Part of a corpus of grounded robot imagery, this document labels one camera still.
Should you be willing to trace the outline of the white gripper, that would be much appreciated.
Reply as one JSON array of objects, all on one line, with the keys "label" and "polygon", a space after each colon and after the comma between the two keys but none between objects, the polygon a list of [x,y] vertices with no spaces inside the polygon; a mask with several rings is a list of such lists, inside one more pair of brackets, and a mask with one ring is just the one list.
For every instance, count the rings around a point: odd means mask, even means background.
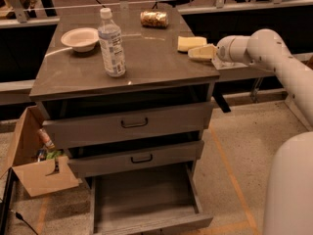
[{"label": "white gripper", "polygon": [[206,44],[190,49],[188,57],[194,61],[212,61],[217,53],[221,61],[249,65],[252,58],[247,52],[248,40],[248,36],[226,36],[217,43],[217,47],[213,44]]}]

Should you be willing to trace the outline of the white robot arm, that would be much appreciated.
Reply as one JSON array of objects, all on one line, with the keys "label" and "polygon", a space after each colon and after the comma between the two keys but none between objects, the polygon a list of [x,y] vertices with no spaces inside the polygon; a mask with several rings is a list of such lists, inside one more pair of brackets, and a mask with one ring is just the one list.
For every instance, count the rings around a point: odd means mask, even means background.
[{"label": "white robot arm", "polygon": [[313,235],[312,70],[269,29],[221,45],[271,71],[288,97],[214,111],[195,181],[215,219],[185,235]]}]

